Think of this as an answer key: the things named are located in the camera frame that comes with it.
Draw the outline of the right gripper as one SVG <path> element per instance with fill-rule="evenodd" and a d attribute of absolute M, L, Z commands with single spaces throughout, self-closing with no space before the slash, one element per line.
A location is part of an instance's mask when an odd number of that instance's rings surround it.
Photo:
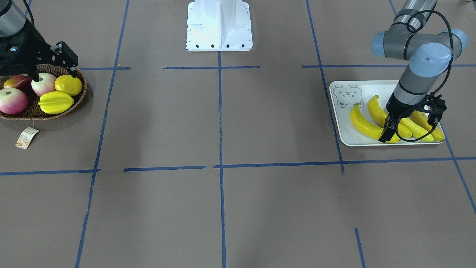
<path fill-rule="evenodd" d="M 37 66 L 50 64 L 78 75 L 78 56 L 64 41 L 48 44 L 30 21 L 16 34 L 1 38 L 0 75 L 26 74 L 39 81 Z"/>

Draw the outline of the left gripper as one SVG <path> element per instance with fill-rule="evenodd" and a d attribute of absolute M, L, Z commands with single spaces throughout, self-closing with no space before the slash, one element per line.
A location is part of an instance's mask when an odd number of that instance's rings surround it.
<path fill-rule="evenodd" d="M 393 93 L 386 104 L 388 116 L 383 125 L 383 131 L 379 136 L 379 142 L 389 142 L 394 135 L 406 142 L 416 142 L 426 138 L 426 133 L 417 136 L 413 140 L 403 138 L 398 130 L 398 125 L 404 118 L 410 117 L 410 114 L 418 108 L 423 107 L 423 101 L 426 94 Z"/>

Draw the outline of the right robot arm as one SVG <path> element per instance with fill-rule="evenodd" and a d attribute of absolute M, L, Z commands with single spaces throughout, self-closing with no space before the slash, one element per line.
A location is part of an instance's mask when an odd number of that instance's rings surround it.
<path fill-rule="evenodd" d="M 0 74 L 13 76 L 25 74 L 39 81 L 37 66 L 50 64 L 77 76 L 78 56 L 64 41 L 48 44 L 34 26 L 34 19 L 27 19 L 24 12 L 12 1 L 0 4 Z"/>

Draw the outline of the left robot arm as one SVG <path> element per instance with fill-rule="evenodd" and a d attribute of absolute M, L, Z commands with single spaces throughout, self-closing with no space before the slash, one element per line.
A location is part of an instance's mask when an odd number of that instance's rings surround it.
<path fill-rule="evenodd" d="M 380 57 L 404 59 L 408 66 L 400 77 L 386 104 L 388 116 L 379 142 L 388 142 L 397 133 L 401 119 L 414 111 L 429 114 L 427 120 L 437 127 L 447 109 L 445 102 L 431 87 L 442 73 L 450 74 L 452 63 L 469 44 L 469 38 L 460 29 L 451 28 L 443 19 L 447 30 L 439 34 L 423 34 L 425 26 L 435 11 L 435 0 L 407 0 L 387 31 L 374 36 L 371 49 Z"/>

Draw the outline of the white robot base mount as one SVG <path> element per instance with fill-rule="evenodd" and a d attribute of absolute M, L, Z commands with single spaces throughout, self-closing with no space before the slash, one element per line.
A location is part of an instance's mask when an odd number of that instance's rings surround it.
<path fill-rule="evenodd" d="M 195 0 L 187 6 L 187 51 L 251 51 L 250 6 L 243 0 Z"/>

